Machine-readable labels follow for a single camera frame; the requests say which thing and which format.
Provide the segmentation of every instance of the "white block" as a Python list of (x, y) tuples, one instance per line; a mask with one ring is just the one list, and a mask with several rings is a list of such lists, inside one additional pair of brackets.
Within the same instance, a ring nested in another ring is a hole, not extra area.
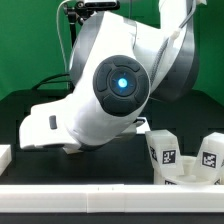
[(177, 137), (167, 130), (145, 133), (154, 170), (163, 177), (183, 175)]
[(124, 212), (124, 185), (101, 185), (87, 195), (87, 212)]
[(223, 161), (224, 134), (213, 133), (203, 139), (192, 174), (215, 182), (221, 176)]
[(6, 167), (12, 161), (11, 146), (0, 145), (0, 175), (4, 172)]

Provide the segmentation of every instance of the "circular joint cover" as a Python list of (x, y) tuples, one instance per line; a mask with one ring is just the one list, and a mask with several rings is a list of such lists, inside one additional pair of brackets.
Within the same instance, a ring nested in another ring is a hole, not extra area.
[(149, 78), (136, 60), (117, 55), (100, 63), (93, 88), (103, 110), (113, 116), (127, 116), (146, 101)]

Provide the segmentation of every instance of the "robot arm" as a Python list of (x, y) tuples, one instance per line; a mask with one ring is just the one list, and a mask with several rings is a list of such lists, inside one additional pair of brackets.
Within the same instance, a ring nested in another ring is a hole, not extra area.
[[(21, 148), (60, 145), (67, 152), (92, 150), (127, 129), (176, 63), (186, 40), (187, 27), (178, 27), (188, 15), (188, 2), (160, 0), (161, 29), (110, 12), (89, 18), (71, 54), (74, 92), (32, 107), (20, 127)], [(177, 29), (178, 35), (170, 38)], [(152, 82), (152, 68), (166, 39)]]

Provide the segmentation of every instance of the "black surface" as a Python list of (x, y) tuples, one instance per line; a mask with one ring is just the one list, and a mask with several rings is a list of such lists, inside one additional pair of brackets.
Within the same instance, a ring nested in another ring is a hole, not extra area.
[[(13, 162), (0, 184), (150, 184), (152, 166), (144, 136), (93, 152), (66, 155), (58, 149), (22, 151), (18, 130), (32, 105), (63, 98), (63, 91), (17, 91), (0, 101), (0, 144), (13, 145)], [(199, 91), (165, 104), (149, 100), (143, 116), (152, 130), (178, 137), (182, 155), (197, 155), (203, 137), (224, 133), (224, 107)], [(0, 223), (223, 223), (224, 214), (1, 214)]]

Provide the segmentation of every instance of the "cable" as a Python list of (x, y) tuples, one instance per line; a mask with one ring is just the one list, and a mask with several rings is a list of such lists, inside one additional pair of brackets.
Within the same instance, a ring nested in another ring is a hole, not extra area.
[[(196, 0), (193, 0), (191, 11), (187, 15), (187, 17), (184, 19), (184, 21), (180, 24), (180, 26), (178, 27), (179, 29), (182, 29), (188, 23), (188, 21), (192, 18), (192, 16), (194, 15), (194, 13), (196, 11), (196, 7), (197, 7), (196, 6)], [(169, 39), (170, 39), (170, 37), (168, 37), (163, 42), (163, 44), (161, 45), (161, 47), (160, 47), (160, 49), (159, 49), (159, 51), (156, 55), (155, 61), (154, 61), (153, 66), (152, 66), (151, 76), (150, 76), (151, 85), (153, 84), (153, 82), (155, 80), (156, 73), (157, 73), (161, 58), (163, 56), (164, 51), (166, 50), (166, 48), (168, 46)]]
[(40, 86), (44, 84), (55, 84), (55, 83), (71, 83), (72, 81), (65, 80), (65, 81), (52, 81), (52, 82), (42, 82), (39, 83), (39, 85), (36, 85), (35, 88), (32, 88), (32, 90), (37, 90)]
[(133, 9), (133, 1), (130, 0), (130, 2), (129, 2), (129, 19), (132, 18), (132, 9)]
[(32, 87), (32, 90), (36, 90), (38, 89), (42, 84), (45, 84), (45, 83), (51, 83), (51, 82), (48, 82), (49, 80), (52, 80), (52, 79), (56, 79), (56, 78), (60, 78), (60, 77), (64, 77), (64, 76), (69, 76), (69, 74), (58, 74), (58, 75), (53, 75), (53, 76), (50, 76), (46, 79), (43, 79), (42, 81), (40, 81), (38, 84), (36, 84), (35, 86)]
[(60, 42), (60, 46), (61, 46), (61, 52), (62, 52), (62, 57), (63, 57), (63, 61), (64, 61), (65, 72), (68, 72), (68, 65), (67, 65), (67, 60), (66, 60), (66, 56), (65, 56), (65, 49), (64, 49), (64, 45), (63, 45), (63, 41), (62, 41), (62, 37), (61, 37), (61, 32), (60, 32), (60, 26), (59, 26), (60, 9), (65, 3), (73, 2), (73, 1), (75, 1), (75, 0), (64, 0), (63, 2), (61, 2), (61, 4), (58, 6), (57, 15), (56, 15), (57, 33), (58, 33), (58, 38), (59, 38), (59, 42)]

